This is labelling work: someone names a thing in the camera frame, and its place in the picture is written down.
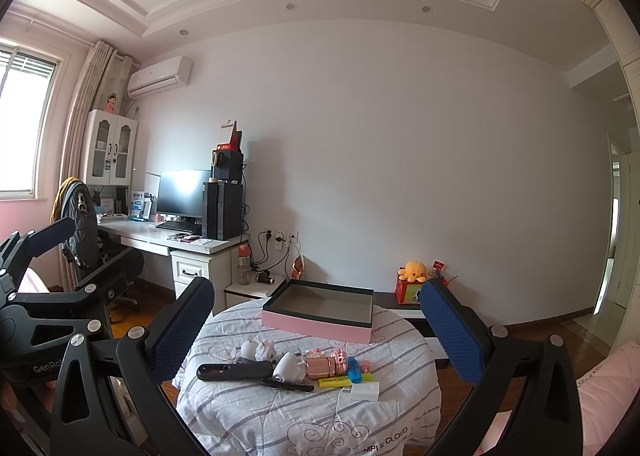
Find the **computer monitor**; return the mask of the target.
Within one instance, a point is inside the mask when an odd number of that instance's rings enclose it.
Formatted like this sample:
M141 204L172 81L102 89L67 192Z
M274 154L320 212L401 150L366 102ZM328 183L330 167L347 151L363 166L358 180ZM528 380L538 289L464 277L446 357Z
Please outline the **computer monitor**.
M199 219L202 216L203 186L208 180L208 170L163 171L158 184L157 211Z

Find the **yellow octopus plush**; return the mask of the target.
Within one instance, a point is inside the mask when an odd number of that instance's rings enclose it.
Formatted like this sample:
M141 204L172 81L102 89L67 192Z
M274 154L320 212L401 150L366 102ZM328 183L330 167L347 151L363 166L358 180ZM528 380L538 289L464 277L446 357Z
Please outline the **yellow octopus plush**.
M397 272L398 280L408 284L425 283L430 276L430 272L425 264L420 261L408 261L403 268Z

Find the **white round figurine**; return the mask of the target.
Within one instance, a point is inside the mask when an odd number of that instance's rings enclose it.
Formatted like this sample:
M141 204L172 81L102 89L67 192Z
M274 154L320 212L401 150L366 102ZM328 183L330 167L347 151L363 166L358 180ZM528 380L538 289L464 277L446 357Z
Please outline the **white round figurine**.
M258 348L258 343L256 341L246 340L242 343L240 347L240 358L245 361L256 362L256 351Z

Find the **white desk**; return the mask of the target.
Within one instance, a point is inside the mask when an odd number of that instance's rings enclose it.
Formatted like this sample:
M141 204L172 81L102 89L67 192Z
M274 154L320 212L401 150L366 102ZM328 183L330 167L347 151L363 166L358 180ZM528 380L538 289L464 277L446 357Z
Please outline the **white desk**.
M227 307L224 291L239 275L238 248L245 239L197 238L182 242L175 231L158 228L152 222L113 221L99 229L122 246L143 252L142 278L157 286L171 288L178 298L195 277L205 277L214 286L213 314Z

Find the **white glass door cabinet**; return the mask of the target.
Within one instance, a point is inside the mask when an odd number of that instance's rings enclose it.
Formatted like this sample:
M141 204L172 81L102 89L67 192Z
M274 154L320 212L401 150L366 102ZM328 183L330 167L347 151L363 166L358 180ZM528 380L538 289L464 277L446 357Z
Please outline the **white glass door cabinet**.
M129 186L138 123L103 110L89 112L80 179L87 185Z

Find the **rose gold cylinder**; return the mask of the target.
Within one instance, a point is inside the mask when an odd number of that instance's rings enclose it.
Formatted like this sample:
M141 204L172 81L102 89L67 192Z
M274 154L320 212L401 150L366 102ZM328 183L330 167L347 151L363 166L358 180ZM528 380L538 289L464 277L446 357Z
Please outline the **rose gold cylinder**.
M329 356L312 356L306 358L306 375L311 380L333 378L336 375L334 358Z

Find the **white nightstand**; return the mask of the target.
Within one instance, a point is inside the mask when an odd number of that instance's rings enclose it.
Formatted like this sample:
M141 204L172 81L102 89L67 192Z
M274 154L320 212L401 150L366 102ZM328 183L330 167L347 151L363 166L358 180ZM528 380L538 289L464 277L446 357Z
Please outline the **white nightstand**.
M268 299L285 282L281 275L270 275L271 284L258 282L258 273L250 272L250 281L247 284L235 282L224 290L226 307L231 308L237 304L260 299Z

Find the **black computer tower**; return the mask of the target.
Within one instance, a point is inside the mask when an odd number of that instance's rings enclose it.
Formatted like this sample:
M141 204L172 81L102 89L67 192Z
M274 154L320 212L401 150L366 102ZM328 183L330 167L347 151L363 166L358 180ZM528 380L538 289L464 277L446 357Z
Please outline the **black computer tower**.
M202 235L227 240L242 233L243 187L240 183L205 182L202 200Z

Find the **black office chair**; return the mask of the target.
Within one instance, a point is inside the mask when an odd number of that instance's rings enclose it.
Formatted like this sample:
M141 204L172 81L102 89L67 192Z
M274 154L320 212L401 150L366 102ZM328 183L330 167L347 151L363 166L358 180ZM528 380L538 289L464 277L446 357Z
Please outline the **black office chair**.
M62 242L60 253L65 262L63 288L70 292L93 273L103 276L103 297L112 308L121 304L137 306L138 300L131 297L129 288L134 284L144 267L143 254L134 248L116 244L110 236L99 229L96 204L86 183L70 176L56 193L51 222L71 220L73 234Z

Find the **snack bag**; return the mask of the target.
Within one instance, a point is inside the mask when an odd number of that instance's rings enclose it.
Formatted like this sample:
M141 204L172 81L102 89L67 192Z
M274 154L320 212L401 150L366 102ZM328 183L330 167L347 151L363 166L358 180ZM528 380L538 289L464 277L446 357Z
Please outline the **snack bag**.
M292 280L301 280L305 271L305 258L299 254L292 263L291 278Z

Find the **black speaker box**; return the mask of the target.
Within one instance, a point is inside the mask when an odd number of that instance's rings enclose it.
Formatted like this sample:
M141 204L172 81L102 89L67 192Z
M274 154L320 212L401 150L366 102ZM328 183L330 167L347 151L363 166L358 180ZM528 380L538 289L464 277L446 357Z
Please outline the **black speaker box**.
M210 180L239 183L242 181L244 155L236 150L213 150Z

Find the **blue highlighter marker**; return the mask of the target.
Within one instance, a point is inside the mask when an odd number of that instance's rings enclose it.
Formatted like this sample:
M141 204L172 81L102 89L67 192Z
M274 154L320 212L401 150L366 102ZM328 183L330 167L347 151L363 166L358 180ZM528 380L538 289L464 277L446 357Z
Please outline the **blue highlighter marker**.
M353 356L347 358L347 370L346 375L352 384L360 384L362 381L362 371L360 364Z

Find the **red toy crate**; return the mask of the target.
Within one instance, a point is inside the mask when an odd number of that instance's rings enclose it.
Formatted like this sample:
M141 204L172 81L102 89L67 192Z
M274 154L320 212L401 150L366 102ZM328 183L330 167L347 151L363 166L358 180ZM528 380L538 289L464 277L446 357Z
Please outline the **red toy crate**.
M409 282L408 280L396 280L395 298L400 306L411 306L418 304L420 301L420 290L423 283L416 280Z

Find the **black keyboard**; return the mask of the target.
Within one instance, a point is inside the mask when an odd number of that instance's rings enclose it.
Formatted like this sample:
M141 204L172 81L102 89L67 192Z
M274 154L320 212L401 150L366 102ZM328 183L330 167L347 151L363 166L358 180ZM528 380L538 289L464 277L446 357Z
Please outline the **black keyboard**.
M201 235L202 224L196 221L164 221L157 224L158 230L173 231L176 233L184 233L188 235Z

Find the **pink open storage box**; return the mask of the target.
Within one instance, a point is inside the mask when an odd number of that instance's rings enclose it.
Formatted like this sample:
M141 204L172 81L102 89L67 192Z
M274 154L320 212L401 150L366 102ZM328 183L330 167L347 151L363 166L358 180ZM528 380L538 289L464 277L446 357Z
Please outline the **pink open storage box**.
M289 280L262 306L265 327L308 337L368 344L373 291Z

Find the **low black white cabinet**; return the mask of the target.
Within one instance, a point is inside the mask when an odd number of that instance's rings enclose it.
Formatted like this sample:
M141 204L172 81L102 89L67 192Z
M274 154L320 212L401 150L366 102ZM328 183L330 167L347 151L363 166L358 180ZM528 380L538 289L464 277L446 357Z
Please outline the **low black white cabinet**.
M449 358L442 344L435 336L417 303L398 304L396 296L392 292L376 292L373 295L373 302L380 308L396 313L420 332L434 354L437 368L446 368L449 365Z

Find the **black remote control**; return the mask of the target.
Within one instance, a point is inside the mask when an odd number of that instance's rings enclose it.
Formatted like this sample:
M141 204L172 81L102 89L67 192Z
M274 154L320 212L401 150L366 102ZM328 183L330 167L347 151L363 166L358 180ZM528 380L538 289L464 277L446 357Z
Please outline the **black remote control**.
M273 364L270 362L201 364L196 376L203 381L262 380L270 377L272 372Z

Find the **white air conditioner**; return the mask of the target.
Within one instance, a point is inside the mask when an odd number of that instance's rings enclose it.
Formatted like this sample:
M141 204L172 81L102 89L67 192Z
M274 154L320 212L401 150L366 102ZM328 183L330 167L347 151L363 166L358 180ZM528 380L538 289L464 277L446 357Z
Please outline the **white air conditioner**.
M128 83L127 93L136 100L150 94L182 88L189 83L193 60L176 56L134 72Z

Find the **white power adapter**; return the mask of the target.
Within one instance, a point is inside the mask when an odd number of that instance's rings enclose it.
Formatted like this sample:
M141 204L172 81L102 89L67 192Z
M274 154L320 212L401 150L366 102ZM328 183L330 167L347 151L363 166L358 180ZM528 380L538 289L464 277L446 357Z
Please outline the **white power adapter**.
M380 396L380 383L378 381L361 381L353 384L349 390L349 398L352 401L376 402Z

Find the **yellow highlighter marker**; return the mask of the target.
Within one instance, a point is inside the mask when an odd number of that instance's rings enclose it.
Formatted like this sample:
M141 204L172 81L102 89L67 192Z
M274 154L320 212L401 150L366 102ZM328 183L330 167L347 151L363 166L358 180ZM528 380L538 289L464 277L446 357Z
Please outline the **yellow highlighter marker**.
M362 384L363 382L368 382L372 380L373 378L370 372L365 372L364 374L361 375L360 384ZM337 388L349 388L354 383L352 382L352 380L349 379L349 376L343 375L343 376L336 376L336 377L321 378L317 381L317 384L320 389L337 389Z

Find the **doll figure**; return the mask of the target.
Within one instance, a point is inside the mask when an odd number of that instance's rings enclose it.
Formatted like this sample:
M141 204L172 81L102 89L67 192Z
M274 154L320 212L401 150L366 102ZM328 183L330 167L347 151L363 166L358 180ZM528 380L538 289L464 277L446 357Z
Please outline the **doll figure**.
M104 112L107 112L108 114L114 114L115 112L115 105L117 102L117 94L116 93L112 93L106 101L106 104L104 106Z

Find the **orange cap water bottle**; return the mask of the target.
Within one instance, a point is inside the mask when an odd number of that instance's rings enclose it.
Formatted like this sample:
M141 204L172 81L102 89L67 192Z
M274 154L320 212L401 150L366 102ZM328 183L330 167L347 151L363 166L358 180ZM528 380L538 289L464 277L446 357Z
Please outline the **orange cap water bottle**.
M238 261L239 261L239 283L241 285L248 285L250 283L250 245L247 242L241 244L238 248Z

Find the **beige curtain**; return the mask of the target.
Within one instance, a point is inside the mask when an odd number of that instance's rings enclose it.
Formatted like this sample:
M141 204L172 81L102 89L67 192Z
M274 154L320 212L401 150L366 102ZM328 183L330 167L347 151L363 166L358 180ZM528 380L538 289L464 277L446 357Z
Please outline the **beige curtain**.
M89 112L104 109L109 95L116 95L115 112L126 98L129 78L138 63L122 55L109 43L99 40L89 50L82 64L67 112L62 142L58 184L80 177L82 146L85 145Z

